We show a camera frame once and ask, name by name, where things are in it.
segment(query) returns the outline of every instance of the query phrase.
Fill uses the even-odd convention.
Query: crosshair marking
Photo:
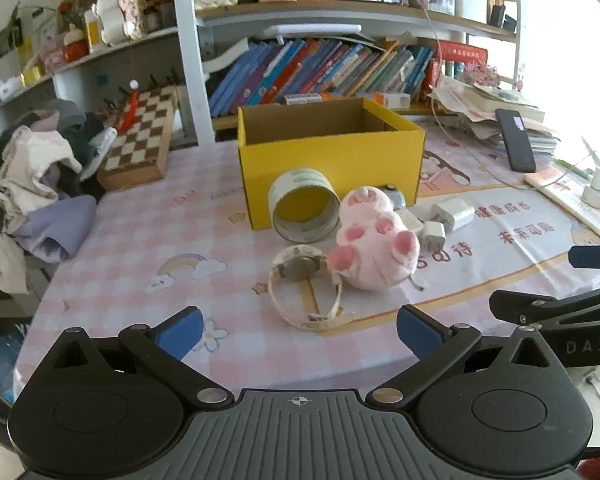
[[[296,406],[304,406],[306,403],[311,402],[311,400],[303,397],[302,395],[298,395],[297,397],[291,399],[291,402]]]

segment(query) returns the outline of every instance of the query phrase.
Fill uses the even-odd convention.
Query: water bottle
[[[9,404],[14,403],[13,369],[23,342],[20,332],[0,336],[0,397]]]

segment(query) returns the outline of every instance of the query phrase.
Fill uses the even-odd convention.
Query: cloud print
[[[202,280],[207,276],[222,272],[226,269],[226,264],[219,262],[218,260],[204,260],[196,265],[191,273],[192,280]]]
[[[158,292],[159,290],[164,290],[165,288],[169,288],[172,286],[176,280],[172,278],[168,274],[156,275],[151,278],[149,284],[145,288],[145,292],[147,294],[151,294],[152,292]]]

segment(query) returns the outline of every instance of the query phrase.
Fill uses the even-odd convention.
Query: clothing pile
[[[94,173],[107,133],[96,115],[56,99],[0,135],[0,290],[29,293],[25,251],[48,263],[75,256],[104,194]]]

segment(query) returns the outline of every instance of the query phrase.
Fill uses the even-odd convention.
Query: paper stack
[[[483,86],[471,87],[456,79],[442,76],[438,86],[432,90],[431,97],[438,100],[449,111],[464,115],[468,119],[462,122],[465,131],[473,134],[488,146],[502,152],[505,151],[504,141],[494,111],[497,108],[509,108],[509,105],[526,108],[526,115],[536,114],[536,120],[534,120],[520,112],[528,132],[531,149],[534,153],[553,155],[559,139],[551,128],[542,124],[544,112],[533,106],[521,94],[517,96],[512,94],[518,93]],[[497,105],[485,106],[485,108],[491,107],[490,110],[485,110],[477,103],[479,100],[491,102],[494,99],[498,99]]]

